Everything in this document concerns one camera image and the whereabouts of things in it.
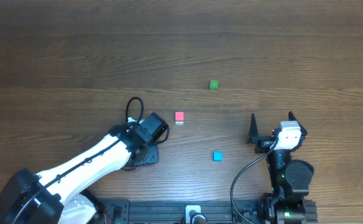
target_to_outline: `wood grain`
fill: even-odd
[[[319,220],[363,222],[363,0],[0,0],[0,190],[23,167],[89,149],[132,96],[170,138],[158,164],[109,174],[95,195],[229,200],[257,157],[250,114],[270,134],[292,110],[309,132],[294,156],[315,167]],[[235,195],[269,191],[261,162]]]

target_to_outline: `tabletop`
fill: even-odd
[[[229,200],[259,156],[251,113],[268,135],[293,111],[319,221],[363,222],[363,0],[0,0],[0,191],[89,149],[133,96],[170,137],[157,164],[94,183],[97,197]],[[234,196],[270,191],[261,161]]]

